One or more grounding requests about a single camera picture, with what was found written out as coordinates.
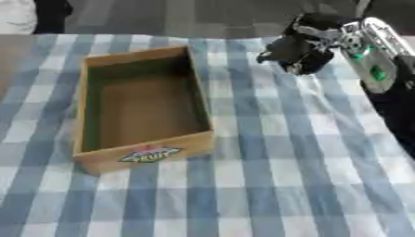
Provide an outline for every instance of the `robotic hand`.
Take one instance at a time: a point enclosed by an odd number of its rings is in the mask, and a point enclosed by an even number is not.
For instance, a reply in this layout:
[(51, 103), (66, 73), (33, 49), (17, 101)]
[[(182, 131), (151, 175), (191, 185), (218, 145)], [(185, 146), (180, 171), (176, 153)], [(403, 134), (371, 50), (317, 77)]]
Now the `robotic hand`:
[(340, 48), (385, 124), (415, 157), (415, 53), (385, 22), (307, 13), (267, 45), (257, 61), (277, 61), (292, 74), (319, 71)]

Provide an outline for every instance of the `table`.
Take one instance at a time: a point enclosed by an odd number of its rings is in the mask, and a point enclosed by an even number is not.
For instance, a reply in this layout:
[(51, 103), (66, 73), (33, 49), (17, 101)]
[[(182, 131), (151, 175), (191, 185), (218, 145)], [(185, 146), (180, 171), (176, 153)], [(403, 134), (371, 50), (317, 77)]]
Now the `table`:
[[(293, 77), (272, 39), (35, 39), (0, 104), (4, 236), (413, 236), (415, 172), (336, 54)], [(93, 177), (70, 161), (85, 55), (189, 44), (215, 128), (209, 156)]]
[(17, 65), (24, 58), (32, 44), (34, 36), (31, 35), (0, 35), (0, 101), (3, 98), (6, 88), (16, 73)]

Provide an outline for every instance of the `green component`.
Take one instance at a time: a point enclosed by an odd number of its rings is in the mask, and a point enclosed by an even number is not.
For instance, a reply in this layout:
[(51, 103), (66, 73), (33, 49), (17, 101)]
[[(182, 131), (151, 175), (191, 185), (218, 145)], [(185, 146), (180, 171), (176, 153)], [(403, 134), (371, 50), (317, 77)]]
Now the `green component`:
[(386, 72), (379, 68), (379, 66), (371, 67), (371, 75), (376, 81), (383, 81), (386, 78)]

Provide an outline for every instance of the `white object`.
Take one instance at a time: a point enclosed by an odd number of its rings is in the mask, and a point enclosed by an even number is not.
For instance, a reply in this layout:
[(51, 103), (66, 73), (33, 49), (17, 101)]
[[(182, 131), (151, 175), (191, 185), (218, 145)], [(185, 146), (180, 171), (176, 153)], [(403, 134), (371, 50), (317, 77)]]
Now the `white object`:
[(30, 34), (36, 24), (33, 0), (0, 0), (0, 34)]

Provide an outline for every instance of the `wooden box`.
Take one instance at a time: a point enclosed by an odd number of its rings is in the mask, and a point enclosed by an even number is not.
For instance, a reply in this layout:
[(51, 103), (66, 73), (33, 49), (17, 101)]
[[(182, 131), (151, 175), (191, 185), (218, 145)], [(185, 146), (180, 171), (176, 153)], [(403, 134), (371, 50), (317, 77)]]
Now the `wooden box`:
[(85, 59), (73, 156), (88, 172), (202, 155), (212, 140), (186, 46)]

